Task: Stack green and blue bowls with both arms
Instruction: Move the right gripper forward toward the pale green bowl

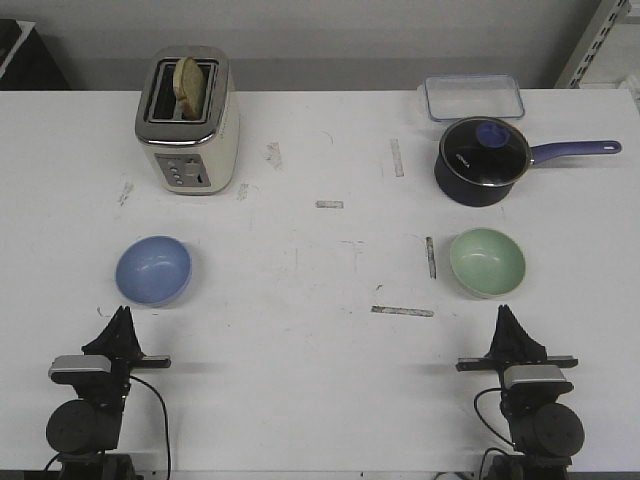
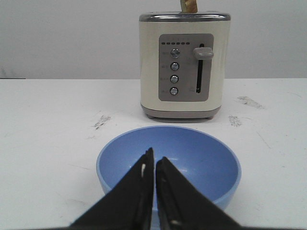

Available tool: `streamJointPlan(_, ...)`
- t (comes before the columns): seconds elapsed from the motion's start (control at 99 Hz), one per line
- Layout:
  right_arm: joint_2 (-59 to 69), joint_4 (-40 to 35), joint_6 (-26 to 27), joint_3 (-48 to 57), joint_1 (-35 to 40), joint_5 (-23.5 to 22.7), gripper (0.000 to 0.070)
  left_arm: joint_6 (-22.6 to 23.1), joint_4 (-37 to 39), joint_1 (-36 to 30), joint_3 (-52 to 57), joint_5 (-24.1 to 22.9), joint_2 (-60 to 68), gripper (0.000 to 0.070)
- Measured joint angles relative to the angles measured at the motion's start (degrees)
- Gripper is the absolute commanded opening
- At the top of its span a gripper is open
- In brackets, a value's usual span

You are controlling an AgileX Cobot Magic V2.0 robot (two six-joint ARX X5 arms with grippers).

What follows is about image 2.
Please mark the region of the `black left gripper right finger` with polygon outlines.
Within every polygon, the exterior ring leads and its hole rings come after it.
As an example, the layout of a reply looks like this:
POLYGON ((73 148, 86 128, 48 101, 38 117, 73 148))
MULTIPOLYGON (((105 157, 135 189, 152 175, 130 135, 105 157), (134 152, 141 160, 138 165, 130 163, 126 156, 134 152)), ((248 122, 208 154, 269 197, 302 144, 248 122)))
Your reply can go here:
POLYGON ((156 164, 156 194, 162 230, 241 230, 163 157, 156 164))

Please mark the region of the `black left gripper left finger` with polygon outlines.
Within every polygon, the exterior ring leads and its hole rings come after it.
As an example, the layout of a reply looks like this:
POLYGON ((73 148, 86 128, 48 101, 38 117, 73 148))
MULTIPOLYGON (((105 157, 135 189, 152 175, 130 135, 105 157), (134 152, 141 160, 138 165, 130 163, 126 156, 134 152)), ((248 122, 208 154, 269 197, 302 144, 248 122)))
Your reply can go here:
POLYGON ((149 230, 154 153, 149 148, 116 186, 71 225, 71 230, 149 230))

